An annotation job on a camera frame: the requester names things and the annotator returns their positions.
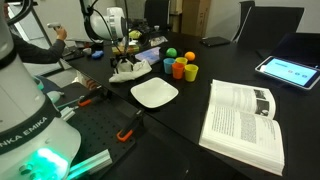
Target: person's arm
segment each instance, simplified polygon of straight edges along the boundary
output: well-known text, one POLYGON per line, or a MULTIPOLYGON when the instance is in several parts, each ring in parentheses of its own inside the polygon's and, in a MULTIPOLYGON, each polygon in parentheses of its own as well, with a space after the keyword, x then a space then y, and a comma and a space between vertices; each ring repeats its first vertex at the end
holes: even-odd
POLYGON ((19 36, 12 34, 14 46, 22 62, 34 64, 51 64, 58 62, 64 51, 65 43, 63 40, 66 38, 66 32, 64 29, 57 29, 56 31, 57 40, 49 49, 43 49, 30 44, 19 36))

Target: open book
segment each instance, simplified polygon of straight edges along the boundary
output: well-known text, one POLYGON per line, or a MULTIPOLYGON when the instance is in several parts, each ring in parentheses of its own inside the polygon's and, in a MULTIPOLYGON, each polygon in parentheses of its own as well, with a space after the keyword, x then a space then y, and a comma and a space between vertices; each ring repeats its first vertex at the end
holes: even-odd
POLYGON ((282 176, 280 127, 276 105, 265 88, 213 80, 199 144, 282 176))

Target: black laptop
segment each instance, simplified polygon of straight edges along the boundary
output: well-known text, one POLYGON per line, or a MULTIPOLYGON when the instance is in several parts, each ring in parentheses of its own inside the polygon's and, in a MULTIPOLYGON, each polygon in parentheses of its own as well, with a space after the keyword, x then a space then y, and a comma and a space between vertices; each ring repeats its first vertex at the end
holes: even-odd
POLYGON ((287 33, 270 56, 307 66, 320 66, 320 33, 287 33))

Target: white wall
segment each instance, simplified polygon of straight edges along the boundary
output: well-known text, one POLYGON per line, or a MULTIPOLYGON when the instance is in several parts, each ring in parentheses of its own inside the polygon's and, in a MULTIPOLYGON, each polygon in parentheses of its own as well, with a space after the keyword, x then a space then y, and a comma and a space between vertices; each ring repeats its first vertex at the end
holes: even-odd
MULTIPOLYGON (((206 36, 231 39, 240 20, 240 1, 211 0, 206 36)), ((298 32, 320 33, 320 0, 255 0, 256 6, 304 7, 305 11, 298 32)))
MULTIPOLYGON (((34 9, 48 34, 51 42, 56 39, 56 33, 47 28, 47 23, 60 22, 66 28, 68 38, 87 38, 83 26, 83 16, 79 0, 40 0, 34 9)), ((106 14, 107 7, 115 6, 114 0, 99 0, 95 5, 101 14, 106 14)))

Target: white plate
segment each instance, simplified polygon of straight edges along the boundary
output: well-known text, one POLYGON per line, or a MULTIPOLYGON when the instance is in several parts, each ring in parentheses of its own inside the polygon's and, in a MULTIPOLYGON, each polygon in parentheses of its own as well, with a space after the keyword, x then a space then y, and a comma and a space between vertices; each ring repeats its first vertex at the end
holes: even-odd
POLYGON ((148 108, 159 107, 178 95, 178 90, 160 78, 152 78, 131 88, 132 95, 148 108))

